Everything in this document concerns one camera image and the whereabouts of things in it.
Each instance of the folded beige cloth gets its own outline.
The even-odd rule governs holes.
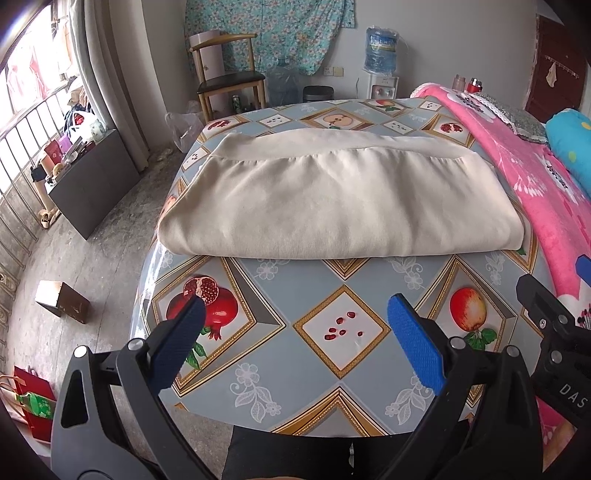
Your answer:
[[[229,134],[158,230],[176,254],[289,259],[515,250],[523,236],[477,153],[332,129]]]

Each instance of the green can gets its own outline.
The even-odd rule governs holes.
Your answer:
[[[240,101],[240,97],[238,95],[234,95],[232,97],[232,108],[236,113],[242,113],[242,102]]]

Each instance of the green floral fabric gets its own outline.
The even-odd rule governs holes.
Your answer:
[[[341,27],[355,28],[355,0],[187,0],[185,13],[187,38],[213,29],[257,33],[259,72],[285,57],[300,73],[315,74]],[[226,71],[247,69],[246,41],[225,45],[223,59]]]

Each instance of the trash can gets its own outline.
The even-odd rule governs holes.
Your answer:
[[[308,85],[304,87],[304,103],[322,102],[335,99],[335,90],[326,85]]]

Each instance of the white curtain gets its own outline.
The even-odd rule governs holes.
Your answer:
[[[80,77],[94,112],[107,128],[119,131],[136,168],[143,170],[148,166],[148,147],[119,65],[109,1],[71,0],[70,28]]]

